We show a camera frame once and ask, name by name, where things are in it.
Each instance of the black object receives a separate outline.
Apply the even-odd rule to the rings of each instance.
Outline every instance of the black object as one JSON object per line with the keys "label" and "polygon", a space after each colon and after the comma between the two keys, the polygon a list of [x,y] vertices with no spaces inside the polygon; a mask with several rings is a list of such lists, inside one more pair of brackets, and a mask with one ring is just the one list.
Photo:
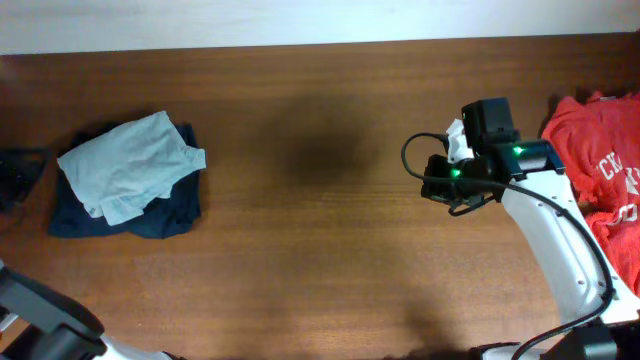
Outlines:
{"label": "black object", "polygon": [[609,330],[618,345],[617,360],[640,359],[640,321],[611,326]]}
{"label": "black object", "polygon": [[46,149],[0,149],[0,213],[24,201],[49,157]]}
{"label": "black object", "polygon": [[169,358],[171,358],[171,360],[187,360],[187,358],[183,358],[182,356],[177,356],[177,355],[173,355],[173,354],[169,354],[168,352],[164,352],[165,355],[167,355]]}
{"label": "black object", "polygon": [[462,122],[467,144],[477,154],[488,145],[520,140],[507,98],[479,100],[463,107]]}
{"label": "black object", "polygon": [[104,327],[84,306],[0,262],[0,311],[30,325],[0,355],[7,360],[90,360],[107,347]]}
{"label": "black object", "polygon": [[580,326],[573,328],[540,360],[615,360],[618,347],[604,325]]}
{"label": "black object", "polygon": [[[511,111],[506,98],[480,100],[462,108],[467,145],[475,158],[449,164],[445,157],[429,158],[425,176],[452,179],[467,178],[508,184],[511,179],[524,180],[527,173],[555,170],[563,174],[565,167],[553,146],[546,140],[520,141],[513,128]],[[504,189],[496,189],[451,182],[433,184],[424,181],[422,197],[451,206],[467,205],[477,208],[486,200],[484,194],[500,202]]]}
{"label": "black object", "polygon": [[484,355],[484,353],[486,353],[491,349],[497,349],[497,348],[507,347],[507,346],[516,346],[516,345],[520,345],[520,343],[506,342],[506,343],[495,343],[495,344],[477,346],[469,350],[469,360],[482,360],[482,356]]}
{"label": "black object", "polygon": [[[109,124],[97,134],[78,134],[72,148],[89,141],[119,124]],[[190,125],[176,126],[185,143],[197,147]],[[131,232],[148,239],[165,239],[187,233],[200,217],[198,199],[199,171],[195,171],[173,185],[169,199],[156,198],[144,208],[144,215],[125,223],[110,226],[104,217],[94,219],[73,193],[62,170],[58,170],[57,205],[49,225],[49,234],[61,238],[108,236]]]}

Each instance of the folded shirt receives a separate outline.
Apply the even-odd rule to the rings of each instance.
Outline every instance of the folded shirt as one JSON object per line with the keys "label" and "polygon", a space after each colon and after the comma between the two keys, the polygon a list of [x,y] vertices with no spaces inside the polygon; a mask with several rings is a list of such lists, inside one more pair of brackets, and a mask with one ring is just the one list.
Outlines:
{"label": "folded shirt", "polygon": [[[79,133],[71,143],[71,148],[99,136],[119,124],[108,124],[94,134]],[[195,135],[190,125],[176,126],[188,146],[197,147]],[[62,170],[58,171],[56,188],[57,203],[54,208],[48,233],[60,238],[82,238],[108,236],[131,232],[149,239],[165,239],[187,233],[194,221],[200,217],[198,199],[200,171],[195,171],[174,184],[168,199],[156,198],[145,208],[144,215],[119,225],[110,226],[104,217],[92,218],[84,205],[74,194]]]}
{"label": "folded shirt", "polygon": [[116,127],[58,159],[91,217],[109,225],[142,215],[173,184],[206,167],[205,152],[185,144],[162,111]]}

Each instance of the white wall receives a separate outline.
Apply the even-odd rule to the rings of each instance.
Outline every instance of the white wall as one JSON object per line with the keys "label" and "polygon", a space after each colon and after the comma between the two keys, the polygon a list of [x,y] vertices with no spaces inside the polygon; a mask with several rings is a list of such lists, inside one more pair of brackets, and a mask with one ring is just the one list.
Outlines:
{"label": "white wall", "polygon": [[638,0],[0,0],[0,54],[638,28]]}

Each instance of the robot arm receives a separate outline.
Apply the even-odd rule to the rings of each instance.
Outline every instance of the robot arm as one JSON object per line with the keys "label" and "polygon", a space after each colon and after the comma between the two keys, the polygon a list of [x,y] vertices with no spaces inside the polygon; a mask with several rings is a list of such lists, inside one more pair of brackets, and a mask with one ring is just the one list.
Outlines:
{"label": "robot arm", "polygon": [[0,360],[184,360],[118,343],[104,335],[100,321],[84,306],[0,261],[0,333],[18,317],[29,326]]}
{"label": "robot arm", "polygon": [[[589,229],[566,175],[548,170],[528,174],[525,180],[512,183],[552,199]],[[602,270],[576,228],[548,205],[527,195],[506,190],[502,203],[527,238],[551,288],[562,322],[578,319],[600,306],[605,284]],[[600,319],[604,324],[638,320],[640,299],[620,280],[609,261],[606,264],[616,294]]]}
{"label": "robot arm", "polygon": [[[564,165],[545,140],[521,142],[505,98],[462,109],[464,131],[418,134],[402,151],[407,171],[422,179],[422,196],[466,214],[489,199],[502,202],[527,238],[549,283],[563,325],[519,344],[474,349],[476,359],[636,359],[640,300],[620,280],[582,217]],[[452,138],[452,134],[463,134]],[[433,155],[424,175],[411,170],[405,150],[415,137],[442,141],[456,153]],[[460,158],[461,143],[472,150]],[[455,211],[460,205],[467,209]],[[569,332],[549,351],[531,346]]]}

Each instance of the wooden table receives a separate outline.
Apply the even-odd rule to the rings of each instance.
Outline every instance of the wooden table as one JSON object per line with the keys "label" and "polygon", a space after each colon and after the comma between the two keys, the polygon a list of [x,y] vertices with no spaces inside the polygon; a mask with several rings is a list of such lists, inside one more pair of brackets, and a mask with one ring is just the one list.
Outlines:
{"label": "wooden table", "polygon": [[[453,219],[400,162],[411,134],[508,96],[535,137],[554,95],[638,80],[635,35],[11,56],[0,144],[167,110],[206,149],[203,217],[165,241],[46,234],[55,164],[0,257],[108,333],[193,359],[365,359],[524,340],[558,322],[500,205]],[[409,152],[420,169],[437,143]]]}

